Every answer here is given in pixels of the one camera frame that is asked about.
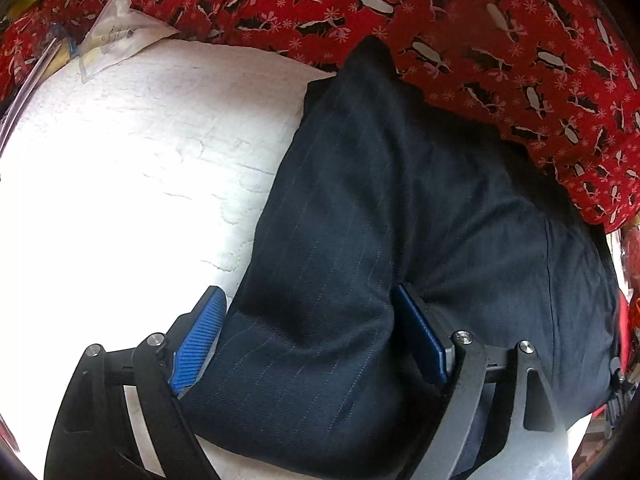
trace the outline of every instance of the silver bolt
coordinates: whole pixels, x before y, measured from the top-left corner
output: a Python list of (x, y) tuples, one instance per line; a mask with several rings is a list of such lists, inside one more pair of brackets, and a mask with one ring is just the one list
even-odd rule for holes
[(461, 345), (470, 345), (474, 341), (471, 332), (467, 332), (466, 330), (458, 330), (453, 337), (455, 337), (456, 341)]
[(149, 346), (160, 346), (164, 341), (164, 334), (156, 332), (146, 338), (146, 344)]
[(89, 345), (84, 353), (87, 355), (87, 357), (96, 357), (100, 353), (100, 345), (98, 345), (98, 343)]
[(533, 348), (533, 345), (526, 340), (520, 341), (518, 343), (518, 346), (520, 347), (520, 350), (522, 350), (525, 354), (533, 354), (533, 352), (536, 351), (536, 349)]

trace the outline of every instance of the dark pinstripe fabric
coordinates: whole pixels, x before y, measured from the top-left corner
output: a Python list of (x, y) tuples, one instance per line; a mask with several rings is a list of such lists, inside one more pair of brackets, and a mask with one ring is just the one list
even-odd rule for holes
[(401, 280), (487, 344), (532, 340), (568, 424), (605, 400), (610, 258), (526, 153), (423, 104), (367, 38), (310, 84), (216, 355), (182, 400), (193, 429), (322, 478), (391, 478), (437, 411), (392, 333)]

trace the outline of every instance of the white quilted surface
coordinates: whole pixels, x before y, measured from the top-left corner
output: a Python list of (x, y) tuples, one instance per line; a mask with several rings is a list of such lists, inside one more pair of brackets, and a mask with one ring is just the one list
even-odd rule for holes
[[(36, 92), (0, 160), (0, 413), (37, 476), (87, 345), (136, 346), (207, 285), (233, 296), (306, 83), (326, 76), (164, 40), (85, 85), (74, 60)], [(223, 480), (302, 478), (210, 456)]]

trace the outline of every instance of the navy blue garment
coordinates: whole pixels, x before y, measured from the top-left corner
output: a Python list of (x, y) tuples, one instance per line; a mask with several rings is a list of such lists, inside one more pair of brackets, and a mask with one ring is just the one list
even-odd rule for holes
[(367, 38), (309, 85), (215, 356), (182, 399), (194, 431), (320, 478), (394, 478), (440, 409), (394, 332), (399, 282), (485, 344), (530, 340), (567, 426), (606, 401), (602, 230), (523, 147), (425, 104)]

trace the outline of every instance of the blue gripper pad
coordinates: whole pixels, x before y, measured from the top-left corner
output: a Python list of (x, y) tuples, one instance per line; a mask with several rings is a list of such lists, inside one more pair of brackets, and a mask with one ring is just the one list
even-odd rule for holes
[(174, 370), (169, 386), (175, 395), (196, 382), (211, 345), (222, 329), (225, 316), (226, 296), (221, 288), (217, 288), (174, 355)]

